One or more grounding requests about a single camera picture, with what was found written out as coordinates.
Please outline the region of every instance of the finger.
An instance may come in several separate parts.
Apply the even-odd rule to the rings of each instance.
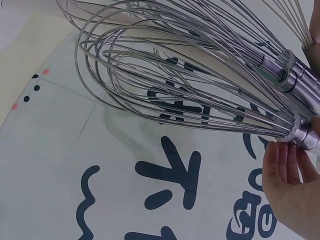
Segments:
[[[278,171],[278,146],[270,142],[265,150],[262,166],[262,187],[267,198],[271,198],[273,192],[282,184]]]
[[[296,149],[296,161],[304,183],[310,183],[320,179],[320,175],[317,173],[315,166],[304,150],[300,148]]]
[[[287,183],[287,159],[288,144],[285,142],[277,142],[278,147],[278,173],[283,183]]]
[[[297,166],[296,147],[293,145],[288,146],[288,159],[286,162],[286,177],[288,184],[301,184],[300,176]]]
[[[320,136],[320,117],[312,117],[312,129],[318,136]]]

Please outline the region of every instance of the pink dot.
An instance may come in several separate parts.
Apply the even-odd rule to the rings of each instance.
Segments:
[[[18,109],[18,103],[13,104],[12,110],[17,110]]]
[[[50,73],[49,68],[46,68],[46,69],[43,71],[43,75],[48,75],[49,73]]]

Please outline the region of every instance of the whisk handle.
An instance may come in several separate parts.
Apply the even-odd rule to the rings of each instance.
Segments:
[[[303,118],[298,111],[293,110],[294,124],[288,136],[278,139],[280,142],[291,143],[306,151],[320,156],[320,139],[313,131],[312,124]]]
[[[316,74],[291,53],[282,78],[276,83],[291,100],[298,101],[312,115],[320,116],[320,81]]]

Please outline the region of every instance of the whisk bundle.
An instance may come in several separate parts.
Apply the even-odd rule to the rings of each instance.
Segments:
[[[312,47],[299,2],[273,2],[303,47]],[[242,1],[57,3],[80,29],[76,69],[101,102],[161,124],[259,134],[320,150],[306,119],[320,113],[318,78]],[[108,100],[88,87],[79,50]]]

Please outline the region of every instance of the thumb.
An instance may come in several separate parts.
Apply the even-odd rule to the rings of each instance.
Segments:
[[[313,131],[320,137],[320,117],[313,116],[311,121]]]

